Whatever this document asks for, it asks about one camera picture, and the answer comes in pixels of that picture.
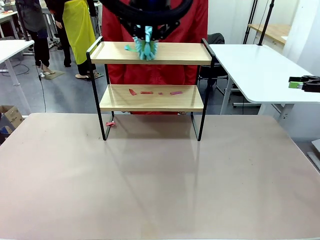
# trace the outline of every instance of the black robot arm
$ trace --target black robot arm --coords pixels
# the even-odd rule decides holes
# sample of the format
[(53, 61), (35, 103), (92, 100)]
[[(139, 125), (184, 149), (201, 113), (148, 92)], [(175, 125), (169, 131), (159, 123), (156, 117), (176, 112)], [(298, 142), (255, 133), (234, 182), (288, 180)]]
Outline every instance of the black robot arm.
[(170, 8), (170, 0), (130, 0), (129, 5), (120, 0), (100, 2), (118, 17), (132, 37), (144, 40), (145, 26), (151, 26), (152, 41), (155, 41), (165, 39), (180, 25), (180, 19), (190, 10), (193, 0), (183, 0), (174, 9)]

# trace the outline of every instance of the beige tabletop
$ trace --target beige tabletop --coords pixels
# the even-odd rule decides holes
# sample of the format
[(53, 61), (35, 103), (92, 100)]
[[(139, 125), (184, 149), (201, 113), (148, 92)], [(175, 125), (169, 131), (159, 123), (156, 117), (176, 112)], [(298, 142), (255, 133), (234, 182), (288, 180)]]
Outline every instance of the beige tabletop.
[[(259, 27), (259, 24), (249, 24), (249, 28), (252, 28), (254, 30), (258, 30), (259, 33), (262, 33), (265, 25), (261, 24)], [(269, 24), (266, 28), (265, 35), (271, 38), (272, 40), (285, 45), (286, 40), (282, 37), (287, 37), (290, 33), (291, 26), (287, 24)]]
[(209, 115), (201, 142), (190, 116), (115, 122), (107, 141), (96, 114), (35, 113), (13, 132), (0, 238), (320, 237), (320, 176), (274, 119)]

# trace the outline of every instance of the white wall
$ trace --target white wall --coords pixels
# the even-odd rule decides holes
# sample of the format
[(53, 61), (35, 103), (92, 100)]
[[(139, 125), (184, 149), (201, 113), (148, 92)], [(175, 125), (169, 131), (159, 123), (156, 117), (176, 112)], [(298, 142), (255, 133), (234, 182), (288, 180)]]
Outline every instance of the white wall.
[[(253, 23), (259, 24), (268, 0), (258, 0)], [(291, 25), (299, 0), (276, 0), (270, 18), (270, 23)], [(269, 5), (265, 11), (262, 23), (265, 22)], [(253, 0), (209, 0), (208, 33), (222, 33), (226, 44), (242, 44), (247, 29)], [(253, 42), (254, 31), (250, 34)]]
[[(292, 27), (284, 54), (320, 76), (320, 0), (300, 0)], [(319, 139), (320, 104), (296, 104), (283, 128), (296, 140)]]

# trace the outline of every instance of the table leg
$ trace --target table leg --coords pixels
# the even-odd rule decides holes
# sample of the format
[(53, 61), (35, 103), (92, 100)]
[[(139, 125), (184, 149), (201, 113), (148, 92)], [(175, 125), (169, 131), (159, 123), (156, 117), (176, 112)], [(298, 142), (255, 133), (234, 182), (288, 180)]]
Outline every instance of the table leg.
[(1, 24), (0, 24), (0, 34), (1, 34), (1, 37), (2, 37), (2, 38), (4, 38), (4, 37), (5, 37), (4, 32), (2, 31)]
[(24, 109), (26, 110), (26, 114), (30, 115), (31, 114), (31, 108), (30, 108), (30, 106), (28, 104), (28, 101), (27, 101), (27, 98), (26, 98), (24, 92), (22, 91), (20, 83), (19, 83), (19, 81), (17, 79), (17, 76), (15, 74), (15, 71), (14, 71), (9, 59), (5, 60), (5, 65), (6, 65), (6, 68), (8, 69), (9, 74), (10, 74), (10, 77), (11, 77), (11, 80), (13, 82), (13, 85), (17, 89), (17, 92), (18, 92), (18, 95), (20, 97), (20, 100), (21, 100), (21, 102), (23, 104)]
[(264, 115), (265, 111), (267, 110), (268, 104), (261, 104), (261, 107), (259, 109), (258, 115)]
[(16, 26), (14, 23), (14, 19), (12, 17), (10, 19), (10, 23), (11, 23), (11, 27), (12, 27), (12, 31), (13, 31), (15, 39), (19, 39), (18, 34), (17, 34), (17, 29), (16, 29)]
[(294, 107), (294, 104), (292, 104), (292, 103), (284, 105), (282, 111), (280, 112), (280, 116), (278, 119), (279, 123), (288, 117), (288, 115), (290, 114), (293, 107)]
[(226, 110), (227, 110), (227, 106), (228, 106), (228, 102), (229, 102), (229, 98), (230, 98), (232, 84), (234, 84), (234, 81), (232, 80), (231, 77), (229, 77), (228, 83), (226, 85), (224, 97), (223, 97), (223, 102), (222, 102), (220, 115), (225, 115), (226, 114)]

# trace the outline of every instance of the black chair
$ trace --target black chair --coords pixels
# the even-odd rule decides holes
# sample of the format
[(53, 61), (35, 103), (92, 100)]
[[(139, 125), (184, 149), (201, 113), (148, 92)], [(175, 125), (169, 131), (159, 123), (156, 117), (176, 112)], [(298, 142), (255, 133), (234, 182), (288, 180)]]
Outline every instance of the black chair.
[[(225, 44), (225, 38), (221, 33), (214, 33), (208, 35), (208, 43), (209, 44)], [(209, 66), (201, 66), (200, 72), (199, 72), (199, 80), (208, 80), (210, 75), (210, 67)], [(214, 61), (214, 69), (213, 69), (213, 76), (212, 76), (213, 82), (211, 87), (215, 85), (215, 88), (222, 94), (225, 95), (225, 92), (222, 91), (217, 86), (217, 80), (218, 79), (225, 79), (228, 80), (228, 73), (225, 71), (225, 69), (222, 67), (220, 62), (215, 59)]]

